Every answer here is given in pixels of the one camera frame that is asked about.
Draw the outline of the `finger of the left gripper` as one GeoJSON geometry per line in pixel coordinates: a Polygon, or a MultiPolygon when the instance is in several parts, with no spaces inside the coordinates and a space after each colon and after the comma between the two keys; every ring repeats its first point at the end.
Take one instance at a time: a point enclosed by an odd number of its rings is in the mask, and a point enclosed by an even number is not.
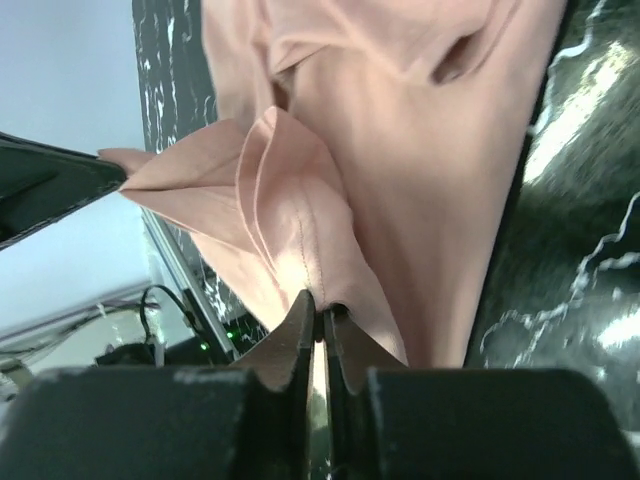
{"type": "Polygon", "coordinates": [[[1,248],[115,192],[125,171],[95,155],[1,134],[1,248]]]}

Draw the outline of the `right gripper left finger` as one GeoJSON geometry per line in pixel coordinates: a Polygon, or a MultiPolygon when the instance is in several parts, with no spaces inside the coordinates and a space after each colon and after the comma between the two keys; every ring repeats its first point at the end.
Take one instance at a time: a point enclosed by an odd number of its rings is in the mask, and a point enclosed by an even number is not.
{"type": "Polygon", "coordinates": [[[226,367],[40,373],[1,422],[5,479],[306,479],[315,304],[226,367]]]}

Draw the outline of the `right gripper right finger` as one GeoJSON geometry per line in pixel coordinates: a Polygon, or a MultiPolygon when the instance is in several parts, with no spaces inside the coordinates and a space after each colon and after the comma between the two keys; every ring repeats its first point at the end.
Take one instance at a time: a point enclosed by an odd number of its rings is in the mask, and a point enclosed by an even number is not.
{"type": "Polygon", "coordinates": [[[322,315],[335,479],[626,479],[603,393],[562,369],[405,367],[342,306],[322,315]]]}

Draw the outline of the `pink t shirt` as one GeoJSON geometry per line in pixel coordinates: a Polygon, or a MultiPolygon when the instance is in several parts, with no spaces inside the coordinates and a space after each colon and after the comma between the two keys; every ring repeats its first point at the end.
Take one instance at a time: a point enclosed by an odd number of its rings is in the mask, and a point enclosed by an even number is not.
{"type": "Polygon", "coordinates": [[[562,1],[206,1],[218,119],[104,149],[268,329],[298,293],[463,361],[562,1]]]}

